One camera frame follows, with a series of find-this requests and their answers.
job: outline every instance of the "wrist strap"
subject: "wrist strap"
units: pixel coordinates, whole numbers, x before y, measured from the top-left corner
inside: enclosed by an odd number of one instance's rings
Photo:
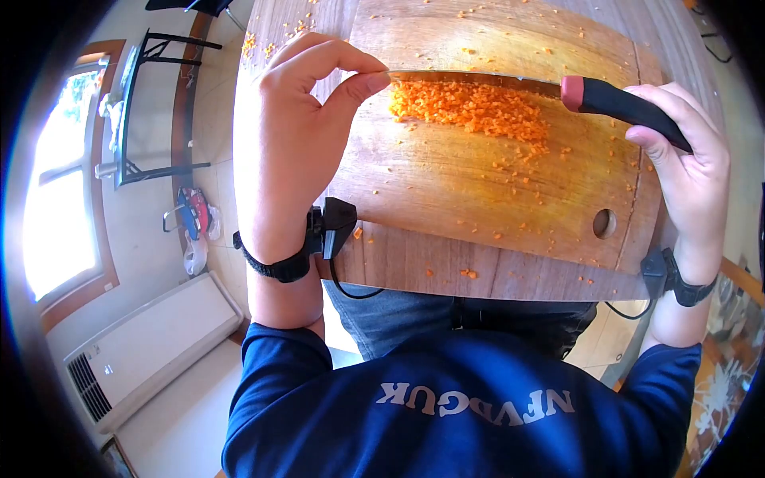
[[[664,285],[664,291],[674,291],[677,303],[683,307],[693,307],[707,298],[712,289],[717,284],[717,276],[709,285],[690,285],[682,280],[680,271],[675,261],[675,255],[670,248],[662,251],[664,260],[667,263],[667,281]]]
[[[239,231],[236,231],[233,235],[234,249],[241,249],[244,254],[244,258],[249,263],[250,267],[255,269],[260,275],[277,279],[283,284],[289,282],[295,282],[300,278],[305,277],[308,271],[311,270],[311,257],[308,252],[307,241],[303,241],[303,247],[297,251],[292,257],[288,257],[283,261],[274,262],[271,265],[258,262],[257,259],[252,257],[247,249],[242,244],[242,237],[239,235]]]

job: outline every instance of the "floor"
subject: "floor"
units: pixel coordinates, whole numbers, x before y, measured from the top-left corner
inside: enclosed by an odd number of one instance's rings
[[[246,23],[252,0],[234,0],[234,15]],[[233,97],[244,33],[225,15],[213,20],[208,39],[223,44],[222,50],[205,50],[194,106],[193,162],[209,161],[212,167],[194,171],[194,183],[223,217],[220,238],[211,241],[208,267],[217,272],[235,300],[247,311],[246,263],[233,248],[231,235],[238,229],[233,191],[231,130]],[[726,228],[725,254],[732,261],[757,264],[756,228],[759,213],[759,181],[763,178],[763,129],[735,62],[723,65],[711,59],[718,76],[726,128],[733,158],[731,200]],[[755,274],[756,267],[751,267]],[[644,301],[616,303],[626,314],[637,314]],[[324,293],[327,345],[336,366],[360,361],[358,349],[340,324],[340,318]],[[566,362],[613,386],[637,357],[649,316],[626,320],[604,304],[598,305],[593,324],[581,335]]]

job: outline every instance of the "person's left hand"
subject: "person's left hand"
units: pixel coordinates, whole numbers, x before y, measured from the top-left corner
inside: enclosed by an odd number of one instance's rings
[[[311,90],[335,68],[358,74],[321,105]],[[300,250],[306,213],[337,172],[353,115],[388,86],[387,70],[342,40],[308,33],[279,51],[256,81],[237,85],[236,208],[243,245],[255,259],[272,264]]]

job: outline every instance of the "knife handle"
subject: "knife handle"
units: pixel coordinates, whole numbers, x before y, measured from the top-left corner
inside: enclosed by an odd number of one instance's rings
[[[655,129],[672,145],[693,152],[677,123],[661,108],[610,83],[582,76],[564,76],[561,80],[561,101],[575,113],[607,115],[631,125]]]

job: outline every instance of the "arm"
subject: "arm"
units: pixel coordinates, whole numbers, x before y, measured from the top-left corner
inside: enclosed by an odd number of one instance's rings
[[[704,109],[677,83],[630,86],[627,91],[664,110],[693,148],[693,154],[679,156],[652,129],[627,130],[627,139],[643,147],[659,175],[669,217],[678,230],[674,254],[683,281],[710,284],[722,260],[730,154]],[[683,307],[674,292],[666,292],[656,302],[640,353],[659,343],[689,347],[701,342],[710,302],[707,297],[694,307]]]
[[[335,68],[359,74],[321,105],[311,90]],[[380,73],[386,70],[348,43],[309,33],[281,49],[255,82],[237,85],[236,208],[242,243],[259,262],[273,264],[303,246],[308,208],[340,165],[356,109],[389,84],[388,75]],[[324,336],[321,282],[313,261],[305,277],[288,284],[247,268],[247,291],[252,322],[308,327]]]

